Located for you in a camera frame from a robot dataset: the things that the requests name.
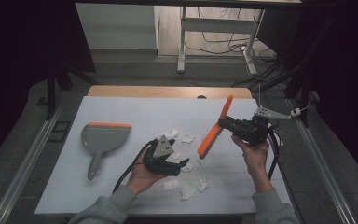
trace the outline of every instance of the gray dustpan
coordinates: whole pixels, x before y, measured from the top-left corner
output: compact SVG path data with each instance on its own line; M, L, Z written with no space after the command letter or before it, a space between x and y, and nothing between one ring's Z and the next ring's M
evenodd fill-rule
M119 147L127 139L130 129L128 123L88 123L84 126L81 141L94 152L89 164L89 180L96 176L103 152Z

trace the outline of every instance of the gray sleeve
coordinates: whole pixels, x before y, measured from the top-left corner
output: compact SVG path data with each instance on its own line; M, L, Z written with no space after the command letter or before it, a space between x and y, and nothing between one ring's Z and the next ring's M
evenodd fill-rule
M123 223L135 199L136 195L121 185L111 197L99 197L95 204L75 215L69 224Z
M255 202L257 214L255 215L255 223L257 224L289 224L299 223L290 203L282 203L276 189L254 194L252 196Z

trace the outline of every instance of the wooden table edge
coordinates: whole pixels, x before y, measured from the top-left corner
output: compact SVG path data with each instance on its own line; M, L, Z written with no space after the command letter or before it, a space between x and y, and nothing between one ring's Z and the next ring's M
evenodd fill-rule
M158 97L158 98L197 98L224 99L230 94L234 98L253 99L246 88L229 87L168 87L168 86L114 86L95 85L89 88L88 96L107 97Z

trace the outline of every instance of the white board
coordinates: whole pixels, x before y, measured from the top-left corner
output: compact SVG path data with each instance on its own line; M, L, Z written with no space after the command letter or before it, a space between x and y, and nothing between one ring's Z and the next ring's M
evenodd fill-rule
M254 213L252 194L255 188L248 175L241 150L232 142L231 132L223 130L208 153L205 164L198 161L197 149L217 122L226 99L171 99L84 97L74 124L57 160L37 214L73 214L93 204L99 196L110 196L113 188L131 164L139 150L150 140L168 133L179 132L173 149L182 156L175 162L190 158L192 172L159 180L141 193L132 205L130 215L208 215ZM257 106L255 100L234 99L228 115L235 119L251 119ZM126 122L132 125L127 141L119 148L103 154L98 174L87 179L92 153L82 146L80 135L89 122ZM182 143L188 134L195 140ZM272 162L268 154L267 169ZM180 189L161 192L163 182L177 178L179 184L197 186L198 177L207 179L210 187L187 201L181 201ZM272 184L284 203L290 203L278 167Z

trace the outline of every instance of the human hand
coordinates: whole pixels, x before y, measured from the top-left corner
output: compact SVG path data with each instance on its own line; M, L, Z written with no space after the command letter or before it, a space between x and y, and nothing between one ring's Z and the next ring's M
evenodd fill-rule
M146 169L142 164L145 153L146 150L141 154L138 161L132 167L130 179L126 185L135 194L139 194L149 189L156 181L167 177L166 175L153 174Z
M232 135L231 138L243 152L242 155L245 159L246 165L248 166L248 173L254 180L255 191L257 193L261 193L272 189L272 185L266 171L267 155L269 154L269 142L266 141L255 147L251 147L248 143L243 142L235 135Z

